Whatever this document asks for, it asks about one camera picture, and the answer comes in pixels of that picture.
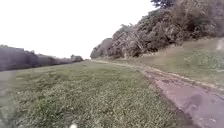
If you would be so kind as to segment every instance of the leafy tree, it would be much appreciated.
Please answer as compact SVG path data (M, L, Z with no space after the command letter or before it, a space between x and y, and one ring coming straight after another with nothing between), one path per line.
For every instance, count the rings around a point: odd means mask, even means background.
M156 7L167 8L174 4L175 0L151 0Z

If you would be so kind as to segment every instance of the green grass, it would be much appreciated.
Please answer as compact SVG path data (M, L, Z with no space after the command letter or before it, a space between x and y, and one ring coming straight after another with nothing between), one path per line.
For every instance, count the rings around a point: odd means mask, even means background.
M0 110L14 127L194 127L134 69L86 61L0 78Z
M224 50L217 50L218 42L218 39L186 42L183 46L168 48L154 56L115 61L149 65L223 88Z

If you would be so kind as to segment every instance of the overcast sky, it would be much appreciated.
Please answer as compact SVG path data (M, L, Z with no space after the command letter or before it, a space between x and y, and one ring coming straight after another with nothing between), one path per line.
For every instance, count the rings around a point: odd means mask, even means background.
M150 0L0 0L0 44L89 58L121 24L135 24L153 9Z

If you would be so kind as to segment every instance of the trees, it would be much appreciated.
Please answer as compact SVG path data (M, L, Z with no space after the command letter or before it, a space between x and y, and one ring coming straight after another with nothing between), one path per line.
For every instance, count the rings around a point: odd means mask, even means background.
M82 57L75 56L75 62L79 62L81 60ZM72 63L71 59L60 59L51 56L35 54L34 51L30 52L21 48L0 45L0 71L69 63Z
M91 53L91 58L97 58L104 55L110 55L112 54L112 51L110 51L112 47L112 38L106 38L104 39L100 45L95 47Z
M156 7L167 8L174 4L176 0L151 0Z
M81 56L75 56L75 55L71 55L72 62L81 62L83 61L83 58Z

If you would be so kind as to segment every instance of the foliage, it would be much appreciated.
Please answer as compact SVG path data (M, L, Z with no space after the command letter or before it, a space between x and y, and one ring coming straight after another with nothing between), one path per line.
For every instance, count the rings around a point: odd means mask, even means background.
M21 48L0 45L0 71L36 68L72 63L70 59L59 59L51 56L35 54Z
M92 58L138 57L157 52L171 44L204 37L224 36L224 2L222 0L154 0L168 8L149 12L136 25L123 25L110 45L102 50L102 44L94 48Z
M176 0L151 0L156 7L167 8L174 4Z
M81 62L81 61L83 61L83 58L81 56L71 55L71 61L72 62Z

